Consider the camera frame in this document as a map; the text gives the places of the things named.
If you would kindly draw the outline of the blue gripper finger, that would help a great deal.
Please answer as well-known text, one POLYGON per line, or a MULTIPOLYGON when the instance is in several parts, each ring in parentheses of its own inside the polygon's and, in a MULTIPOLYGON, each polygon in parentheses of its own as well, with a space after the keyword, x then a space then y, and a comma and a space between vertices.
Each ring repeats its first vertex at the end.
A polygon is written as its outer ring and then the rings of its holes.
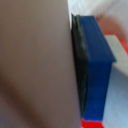
POLYGON ((81 117, 101 121, 115 57, 94 16, 72 16, 71 33, 81 117))

